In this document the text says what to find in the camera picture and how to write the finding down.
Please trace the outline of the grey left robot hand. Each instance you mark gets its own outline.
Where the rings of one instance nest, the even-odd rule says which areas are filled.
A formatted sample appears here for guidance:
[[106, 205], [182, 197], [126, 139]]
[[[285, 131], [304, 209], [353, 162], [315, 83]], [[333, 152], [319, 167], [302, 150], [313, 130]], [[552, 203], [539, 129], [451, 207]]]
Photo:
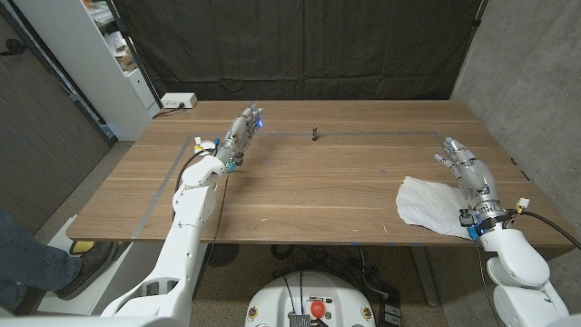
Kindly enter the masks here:
[[218, 146], [214, 156], [220, 159], [230, 172], [242, 165], [244, 152], [249, 148], [252, 137], [262, 128], [261, 113], [262, 109], [253, 102], [233, 120]]

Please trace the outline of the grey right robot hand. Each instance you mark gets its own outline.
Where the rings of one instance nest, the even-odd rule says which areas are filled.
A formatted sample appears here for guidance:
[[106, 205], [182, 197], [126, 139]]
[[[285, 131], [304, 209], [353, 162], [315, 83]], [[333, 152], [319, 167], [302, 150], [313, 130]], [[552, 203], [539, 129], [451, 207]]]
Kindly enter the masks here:
[[504, 222], [509, 214], [500, 205], [496, 182], [487, 166], [456, 139], [447, 137], [443, 148], [447, 155], [435, 154], [434, 158], [458, 179], [466, 202], [459, 209], [460, 224], [481, 235]]

